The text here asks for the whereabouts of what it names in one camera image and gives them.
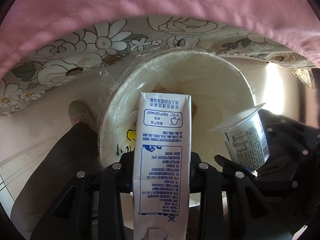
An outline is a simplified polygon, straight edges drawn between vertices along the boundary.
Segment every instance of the silver screw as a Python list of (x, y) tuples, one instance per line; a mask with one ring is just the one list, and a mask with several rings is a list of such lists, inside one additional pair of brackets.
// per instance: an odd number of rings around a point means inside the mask
[(77, 172), (77, 177), (80, 179), (80, 178), (83, 178), (85, 176), (85, 172), (84, 171), (78, 171)]
[(298, 187), (298, 182), (297, 181), (292, 182), (292, 187), (293, 188), (297, 188)]
[(237, 171), (237, 172), (235, 173), (235, 175), (236, 175), (236, 177), (239, 178), (239, 179), (244, 178), (244, 173), (243, 173), (242, 171)]
[(122, 167), (121, 163), (114, 163), (114, 164), (112, 165), (112, 168), (113, 168), (114, 170), (119, 170), (119, 169), (121, 169), (121, 167)]
[(200, 163), (199, 168), (206, 170), (207, 168), (209, 168), (209, 165), (207, 163)]

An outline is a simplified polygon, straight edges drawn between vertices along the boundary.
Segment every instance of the shoe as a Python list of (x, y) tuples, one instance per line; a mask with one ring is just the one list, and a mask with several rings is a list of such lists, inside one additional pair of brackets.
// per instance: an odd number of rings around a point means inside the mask
[(72, 122), (72, 126), (77, 123), (85, 123), (93, 131), (97, 133), (97, 122), (94, 120), (90, 108), (83, 102), (73, 101), (69, 105), (69, 116)]

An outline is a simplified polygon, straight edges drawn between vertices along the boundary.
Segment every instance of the tile floor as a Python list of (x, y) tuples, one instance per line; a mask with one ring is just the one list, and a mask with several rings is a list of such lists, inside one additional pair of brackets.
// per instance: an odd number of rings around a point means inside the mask
[[(228, 60), (243, 72), (257, 104), (263, 103), (267, 97), (272, 99), (265, 62)], [(112, 66), (109, 68), (115, 75), (122, 72)], [(290, 69), (277, 66), (274, 71), (283, 83), (284, 115), (297, 119), (297, 80)], [(28, 178), (54, 144), (71, 128), (68, 105), (74, 100), (83, 101), (97, 117), (100, 80), (98, 74), (78, 79), (34, 101), (27, 108), (0, 118), (0, 201), (9, 216), (14, 200)]]

